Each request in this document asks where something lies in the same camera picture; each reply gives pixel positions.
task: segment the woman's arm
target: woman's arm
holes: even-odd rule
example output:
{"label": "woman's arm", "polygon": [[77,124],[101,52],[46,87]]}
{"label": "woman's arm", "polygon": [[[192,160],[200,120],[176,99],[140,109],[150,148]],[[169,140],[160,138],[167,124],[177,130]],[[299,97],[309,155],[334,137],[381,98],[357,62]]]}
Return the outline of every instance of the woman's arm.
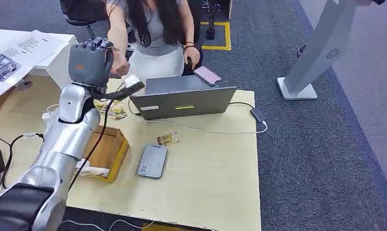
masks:
{"label": "woman's arm", "polygon": [[179,13],[182,17],[183,28],[185,31],[185,53],[184,59],[185,64],[187,64],[187,58],[192,60],[192,70],[195,68],[196,64],[198,64],[200,59],[200,53],[198,49],[194,47],[193,39],[195,35],[195,26],[193,24],[192,12],[190,11],[189,4],[187,0],[181,0],[181,4],[179,6]]}
{"label": "woman's arm", "polygon": [[107,3],[107,14],[110,19],[110,30],[107,33],[108,40],[114,44],[112,52],[114,54],[114,62],[112,64],[111,73],[115,77],[121,77],[128,73],[130,65],[125,58],[128,45],[127,25],[125,24],[124,10],[119,6]]}
{"label": "woman's arm", "polygon": [[125,55],[128,45],[125,13],[119,6],[111,3],[107,3],[106,10],[110,19],[110,30],[107,33],[108,40]]}
{"label": "woman's arm", "polygon": [[185,31],[186,42],[192,42],[194,39],[195,26],[193,24],[192,12],[190,11],[187,0],[181,0],[179,13],[182,17],[183,28]]}

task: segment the laptop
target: laptop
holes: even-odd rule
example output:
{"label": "laptop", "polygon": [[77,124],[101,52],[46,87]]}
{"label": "laptop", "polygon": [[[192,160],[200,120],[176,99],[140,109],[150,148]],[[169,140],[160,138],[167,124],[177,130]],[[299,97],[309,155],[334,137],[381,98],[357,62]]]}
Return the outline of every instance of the laptop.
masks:
{"label": "laptop", "polygon": [[130,97],[146,120],[223,113],[237,87],[211,87],[197,76],[147,79]]}

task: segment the black chair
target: black chair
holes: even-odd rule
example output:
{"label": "black chair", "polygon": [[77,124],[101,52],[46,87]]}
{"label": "black chair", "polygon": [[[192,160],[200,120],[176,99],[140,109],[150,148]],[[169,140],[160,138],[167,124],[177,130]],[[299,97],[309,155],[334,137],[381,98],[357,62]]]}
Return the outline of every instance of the black chair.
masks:
{"label": "black chair", "polygon": [[[201,34],[200,30],[200,20],[202,18],[202,1],[200,0],[187,0],[189,3],[190,11],[192,12],[193,16],[193,24],[195,26],[195,37],[193,39],[193,42],[195,43],[195,47],[199,50],[200,53],[200,59],[198,64],[196,64],[195,68],[198,68],[202,66],[203,62],[203,36]],[[185,65],[185,68],[183,70],[183,76],[191,76],[194,75],[192,70],[192,62],[189,60],[189,63]]]}
{"label": "black chair", "polygon": [[91,24],[108,18],[102,0],[60,0],[60,7],[67,23],[85,26],[91,39],[96,37]]}
{"label": "black chair", "polygon": [[75,20],[72,18],[69,18],[69,16],[65,15],[64,19],[66,22],[73,26],[85,26],[87,28],[88,35],[90,36],[90,39],[94,39],[96,35],[94,34],[93,28],[91,28],[91,24],[97,22],[97,21],[83,21],[83,20]]}

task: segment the long black hair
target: long black hair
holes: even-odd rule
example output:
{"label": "long black hair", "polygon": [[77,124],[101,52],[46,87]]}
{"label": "long black hair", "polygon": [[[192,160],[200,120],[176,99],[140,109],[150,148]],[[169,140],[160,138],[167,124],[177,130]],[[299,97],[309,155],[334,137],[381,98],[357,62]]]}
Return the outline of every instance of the long black hair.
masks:
{"label": "long black hair", "polygon": [[[138,42],[144,47],[151,44],[151,35],[148,31],[148,23],[145,17],[144,4],[146,0],[118,0],[126,1],[128,5],[128,17],[132,27],[138,32]],[[163,40],[166,44],[176,46],[178,42],[185,42],[185,33],[182,17],[179,13],[177,0],[156,0],[156,10],[163,24]]]}

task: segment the gray power bank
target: gray power bank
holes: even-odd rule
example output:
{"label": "gray power bank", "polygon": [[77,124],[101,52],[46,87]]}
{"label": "gray power bank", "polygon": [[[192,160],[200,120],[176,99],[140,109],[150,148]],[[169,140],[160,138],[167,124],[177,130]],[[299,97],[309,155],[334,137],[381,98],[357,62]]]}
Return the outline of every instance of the gray power bank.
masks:
{"label": "gray power bank", "polygon": [[161,178],[168,149],[160,145],[148,145],[142,152],[137,173],[143,177]]}

